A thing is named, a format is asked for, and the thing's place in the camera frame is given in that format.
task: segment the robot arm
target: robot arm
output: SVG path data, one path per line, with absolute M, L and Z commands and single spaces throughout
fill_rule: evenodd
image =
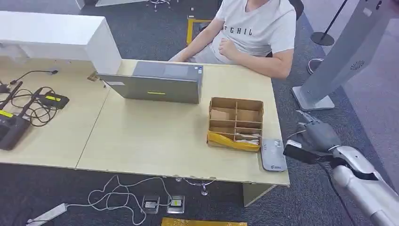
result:
M 399 196 L 384 181 L 374 166 L 357 149 L 342 146 L 338 135 L 327 123 L 300 112 L 307 123 L 299 123 L 317 150 L 304 142 L 288 140 L 284 155 L 307 164 L 329 162 L 336 185 L 345 189 L 363 214 L 376 226 L 399 226 Z

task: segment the laptop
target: laptop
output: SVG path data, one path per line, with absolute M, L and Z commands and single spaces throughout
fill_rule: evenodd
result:
M 202 65 L 139 61 L 130 76 L 97 76 L 127 99 L 200 103 Z

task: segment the stanchion base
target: stanchion base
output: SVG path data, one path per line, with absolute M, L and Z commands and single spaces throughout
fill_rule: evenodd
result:
M 301 107 L 301 110 L 304 111 L 333 109 L 335 107 L 335 104 L 333 103 L 333 101 L 330 99 L 329 96 L 324 97 L 319 102 L 310 103 L 302 96 L 300 86 L 292 87 L 292 93 L 294 94 L 296 101 Z
M 311 35 L 311 40 L 314 43 L 319 44 L 321 46 L 332 46 L 332 45 L 334 45 L 335 40 L 334 40 L 333 37 L 331 37 L 331 35 L 326 34 L 324 36 L 324 38 L 323 38 L 323 36 L 324 36 L 323 32 L 315 32 L 315 33 L 313 33 Z

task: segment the man's arm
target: man's arm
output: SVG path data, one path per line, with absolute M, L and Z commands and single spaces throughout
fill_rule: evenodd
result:
M 219 52 L 239 65 L 247 67 L 262 75 L 277 79 L 285 79 L 288 77 L 291 71 L 294 55 L 294 50 L 288 49 L 278 53 L 273 53 L 273 57 L 271 58 L 251 56 L 250 54 L 237 50 L 234 43 L 231 40 L 226 39 L 222 39 L 219 46 Z
M 181 52 L 177 62 L 186 61 L 188 58 L 199 53 L 205 46 L 207 46 L 221 31 L 224 21 L 214 18 L 211 23 L 206 27 L 197 37 Z

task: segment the cardboard compartment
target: cardboard compartment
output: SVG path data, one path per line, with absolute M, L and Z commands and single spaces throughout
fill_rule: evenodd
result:
M 212 131 L 215 133 L 221 133 L 221 134 L 234 135 L 234 128 L 228 128 L 228 127 L 210 127 L 209 131 Z
M 236 109 L 212 107 L 210 118 L 215 120 L 236 120 Z
M 237 121 L 236 126 L 249 129 L 262 129 L 262 123 L 256 121 Z
M 262 114 L 258 111 L 237 110 L 237 121 L 262 121 Z
M 261 134 L 262 130 L 261 129 L 253 129 L 253 128 L 243 128 L 243 127 L 236 127 L 235 128 L 236 133 L 240 134 Z
M 259 145 L 237 144 L 238 142 L 236 141 L 260 141 L 262 137 L 262 125 L 262 101 L 214 97 L 211 99 L 209 105 L 209 132 L 207 142 L 209 145 L 214 146 L 233 147 L 246 151 L 259 151 Z M 253 134 L 259 134 L 260 137 L 246 136 Z

